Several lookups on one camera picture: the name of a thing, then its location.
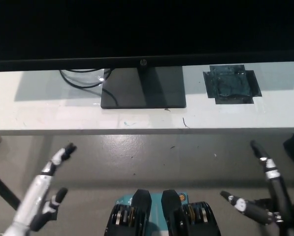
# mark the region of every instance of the desk surface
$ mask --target desk surface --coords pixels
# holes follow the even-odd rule
[[[101,87],[82,91],[58,71],[0,72],[0,134],[164,134],[294,130],[294,62],[245,64],[262,97],[254,104],[216,105],[203,71],[184,66],[185,109],[103,110]]]

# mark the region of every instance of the black pole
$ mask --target black pole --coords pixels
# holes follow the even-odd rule
[[[10,205],[13,209],[17,210],[21,201],[14,195],[14,193],[2,182],[0,179],[0,196]]]

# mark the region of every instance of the black cable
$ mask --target black cable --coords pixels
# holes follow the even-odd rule
[[[66,71],[69,71],[69,72],[75,72],[75,73],[89,73],[89,72],[98,71],[98,70],[101,70],[101,69],[93,69],[93,70],[87,70],[87,71],[77,71],[77,70],[66,70]],[[113,71],[113,70],[114,70],[114,69],[111,68],[111,69],[108,69],[108,70],[105,70],[105,71],[104,71],[104,75],[106,75],[105,78],[104,78],[104,81],[107,80],[108,77],[110,77],[110,75],[112,74],[112,71]],[[66,75],[64,74],[64,72],[63,72],[62,70],[59,70],[59,73],[60,73],[60,75],[62,76],[63,80],[64,80],[67,84],[69,84],[70,86],[72,86],[72,87],[74,87],[74,88],[76,88],[76,89],[91,89],[91,88],[97,87],[97,86],[99,86],[99,85],[101,85],[101,84],[104,83],[104,81],[100,81],[100,82],[97,82],[97,83],[94,84],[94,85],[90,85],[90,86],[80,86],[80,85],[76,85],[76,84],[70,82],[70,81],[67,79]],[[117,99],[116,99],[116,97],[115,97],[111,92],[107,91],[107,90],[104,89],[104,88],[102,88],[102,91],[105,92],[105,93],[107,93],[107,94],[108,94],[108,95],[114,100],[116,106],[118,106]]]
[[[102,68],[92,69],[92,70],[66,70],[66,71],[70,71],[70,72],[74,72],[74,73],[89,73],[89,72],[94,72],[94,71],[98,71],[98,70],[102,70]]]
[[[108,79],[108,77],[111,75],[112,71],[113,71],[113,69],[109,69],[108,72],[104,72],[104,74],[107,74],[107,75],[105,76],[104,80],[107,80],[107,79]],[[104,81],[100,81],[100,82],[97,82],[97,83],[94,84],[94,85],[80,86],[80,85],[76,85],[76,84],[70,82],[70,81],[67,79],[66,75],[64,74],[64,72],[63,72],[62,70],[60,70],[59,73],[60,73],[60,75],[62,76],[63,80],[64,80],[67,84],[69,84],[70,86],[72,86],[72,87],[74,87],[74,88],[76,88],[76,89],[91,89],[91,88],[94,88],[94,87],[97,87],[97,86],[103,84],[103,82],[104,82]]]

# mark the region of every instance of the monitor base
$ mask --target monitor base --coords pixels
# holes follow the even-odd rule
[[[122,68],[103,83],[104,109],[185,108],[181,66]]]

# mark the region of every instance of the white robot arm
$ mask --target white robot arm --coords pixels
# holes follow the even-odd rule
[[[62,188],[49,201],[46,195],[57,168],[76,150],[74,144],[60,149],[50,161],[47,162],[39,175],[35,177],[25,194],[12,224],[3,236],[28,236],[30,231],[39,231],[48,221],[56,220],[58,207],[68,190]]]

